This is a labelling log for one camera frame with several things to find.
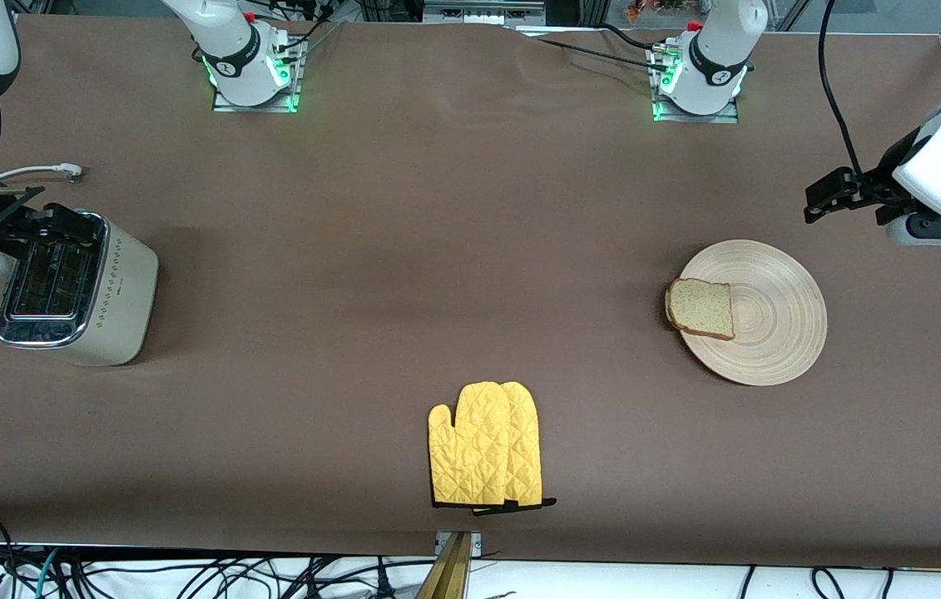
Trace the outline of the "round wooden plate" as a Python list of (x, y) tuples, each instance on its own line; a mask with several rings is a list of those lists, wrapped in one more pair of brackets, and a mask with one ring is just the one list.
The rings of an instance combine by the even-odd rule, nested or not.
[(695, 254), (681, 277), (730, 287), (733, 340), (681, 334), (713, 373), (737, 384), (773, 386), (799, 378), (819, 358), (828, 331), (824, 296), (784, 251), (758, 241), (722, 241)]

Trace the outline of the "brown bread slice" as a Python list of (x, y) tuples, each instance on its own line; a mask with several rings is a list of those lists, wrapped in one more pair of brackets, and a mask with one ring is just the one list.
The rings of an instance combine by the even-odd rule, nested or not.
[(673, 329), (724, 341), (735, 338), (731, 285), (727, 283), (673, 280), (666, 290), (665, 309)]

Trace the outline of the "cream and chrome toaster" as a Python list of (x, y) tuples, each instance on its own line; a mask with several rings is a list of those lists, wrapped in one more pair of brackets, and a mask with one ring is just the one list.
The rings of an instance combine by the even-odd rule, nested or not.
[(75, 365), (132, 361), (146, 340), (159, 261), (107, 217), (86, 210), (94, 241), (29, 241), (7, 278), (0, 341)]

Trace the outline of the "orange background item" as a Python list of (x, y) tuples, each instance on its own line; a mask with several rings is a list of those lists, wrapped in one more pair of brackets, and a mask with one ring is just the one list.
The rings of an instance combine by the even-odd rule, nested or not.
[(712, 7), (712, 0), (623, 0), (625, 22), (643, 27), (666, 27), (663, 22), (694, 22)]

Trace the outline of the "brown table cover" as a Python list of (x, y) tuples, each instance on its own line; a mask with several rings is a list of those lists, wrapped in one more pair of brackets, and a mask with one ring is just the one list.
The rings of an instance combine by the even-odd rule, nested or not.
[[(79, 368), (0, 342), (14, 541), (505, 560), (941, 567), (941, 247), (870, 208), (804, 221), (846, 163), (810, 34), (763, 37), (735, 125), (655, 122), (634, 67), (495, 26), (354, 24), (295, 114), (220, 114), (171, 19), (29, 16), (0, 170), (158, 254), (146, 343)], [(707, 369), (666, 317), (707, 246), (824, 296), (799, 378)], [(433, 503), (428, 413), (536, 404), (553, 507)]]

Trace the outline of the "yellow quilted oven mitt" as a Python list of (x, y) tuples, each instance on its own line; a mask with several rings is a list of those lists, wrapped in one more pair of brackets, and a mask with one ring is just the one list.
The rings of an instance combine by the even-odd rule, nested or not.
[(501, 384), (466, 384), (454, 407), (428, 413), (433, 503), (500, 507), (507, 501), (511, 406)]
[(509, 406), (509, 452), (505, 498), (497, 507), (477, 507), (477, 517), (553, 507), (554, 498), (543, 496), (540, 463), (540, 428), (537, 406), (527, 387), (519, 382), (501, 383)]

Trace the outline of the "grey power strip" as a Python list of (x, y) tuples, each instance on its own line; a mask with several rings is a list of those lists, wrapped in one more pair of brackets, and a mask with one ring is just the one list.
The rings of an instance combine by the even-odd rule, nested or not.
[(425, 24), (477, 23), (545, 27), (545, 0), (423, 0)]

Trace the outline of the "brass coloured bar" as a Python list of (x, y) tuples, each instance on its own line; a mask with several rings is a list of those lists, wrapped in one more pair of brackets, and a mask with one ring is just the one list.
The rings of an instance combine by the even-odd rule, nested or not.
[(443, 553), (433, 561), (414, 599), (465, 599), (473, 561), (470, 550), (470, 539), (463, 534), (448, 542)]

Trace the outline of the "small metal bracket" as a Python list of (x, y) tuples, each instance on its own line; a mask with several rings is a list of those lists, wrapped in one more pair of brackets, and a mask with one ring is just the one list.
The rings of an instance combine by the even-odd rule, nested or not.
[(444, 549), (446, 549), (448, 542), (454, 541), (458, 534), (463, 534), (470, 539), (471, 557), (480, 558), (483, 555), (481, 532), (456, 532), (448, 530), (436, 531), (435, 536), (433, 536), (433, 554), (435, 554), (436, 557), (439, 557), (439, 555), (443, 553)]

